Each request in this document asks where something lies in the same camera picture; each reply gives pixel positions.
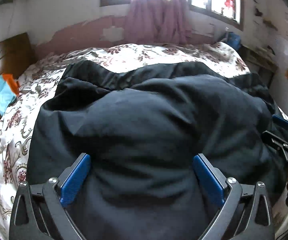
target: black garment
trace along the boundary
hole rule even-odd
[[[192,170],[203,153],[240,183],[279,196],[284,160],[260,135],[274,101],[258,75],[224,78],[200,62],[112,73],[70,65],[40,110],[30,145],[31,184],[59,176],[81,152],[92,172],[69,213],[87,239],[197,239],[207,216]]]

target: wall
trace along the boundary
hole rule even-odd
[[[121,29],[111,30],[110,33],[113,37],[103,38],[104,33],[98,27],[103,25],[104,28],[109,28],[115,19],[105,18],[100,21],[97,19],[110,15],[125,16],[129,5],[99,7],[99,3],[100,0],[27,0],[29,36],[32,44],[38,45],[36,48],[38,56],[40,58],[45,57],[51,51],[56,53],[66,52],[70,45],[72,45],[71,50],[81,49],[87,45],[89,47],[103,47],[108,46],[109,43],[105,43],[107,40],[117,41],[118,38],[123,39],[123,30]],[[267,13],[265,0],[261,0],[259,7],[264,14]],[[254,20],[257,20],[257,17],[254,16],[253,11],[254,2],[245,0],[245,26],[243,32],[203,14],[190,12],[189,17],[196,33],[202,35],[212,33],[211,35],[215,35],[215,39],[218,39],[225,32],[225,27],[229,27],[230,31],[242,36],[242,41],[246,45],[261,46],[266,42],[267,36],[256,36],[258,31],[256,31]],[[94,40],[98,39],[101,42],[94,43]],[[65,44],[65,48],[59,49],[61,44]]]
[[[26,14],[25,0],[0,5],[0,41],[28,30]]]
[[[263,16],[266,16],[268,11],[266,0],[257,0],[257,2],[258,4],[253,0],[244,0],[243,31],[207,15],[190,12],[193,29],[198,31],[202,27],[202,32],[199,32],[202,34],[203,32],[207,32],[206,30],[209,31],[207,25],[212,24],[214,25],[214,38],[217,41],[225,33],[225,28],[228,27],[229,31],[233,31],[241,36],[243,44],[251,47],[263,46],[267,42],[268,29],[264,26],[262,19],[254,15],[255,5],[263,13]]]
[[[270,87],[270,93],[279,107],[288,115],[288,80],[285,78],[285,71],[288,67],[288,36],[286,35],[287,22],[285,13],[288,8],[282,0],[267,0],[269,17],[272,23],[278,28],[278,32],[271,31],[269,45],[276,53],[276,63],[279,67]]]

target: blue gripper pad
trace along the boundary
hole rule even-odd
[[[70,177],[66,180],[61,188],[60,203],[62,207],[66,208],[71,204],[77,193],[79,192],[86,176],[91,168],[91,157],[86,154],[83,159],[78,163]]]
[[[199,179],[200,185],[206,190],[211,202],[218,208],[221,208],[225,203],[224,189],[198,155],[193,158],[193,169],[196,177]]]
[[[275,114],[272,115],[272,118],[275,124],[284,128],[285,130],[288,130],[288,120],[285,120],[284,118],[281,118]]]

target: orange cloth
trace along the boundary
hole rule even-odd
[[[19,95],[19,83],[13,79],[12,74],[2,74],[3,79],[7,82],[9,85],[11,91],[16,94],[17,96]]]

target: metal screw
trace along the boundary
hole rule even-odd
[[[49,179],[49,183],[54,184],[55,182],[57,182],[57,178],[56,177],[52,177]]]
[[[229,177],[229,178],[227,179],[227,181],[228,181],[228,183],[230,183],[230,184],[235,184],[235,183],[236,183],[236,179],[235,179],[235,178],[232,178],[232,177]]]
[[[26,181],[22,181],[21,183],[20,183],[20,187],[25,187],[27,185],[27,182]]]
[[[257,185],[258,185],[259,187],[265,187],[264,182],[261,182],[261,181],[257,182]]]

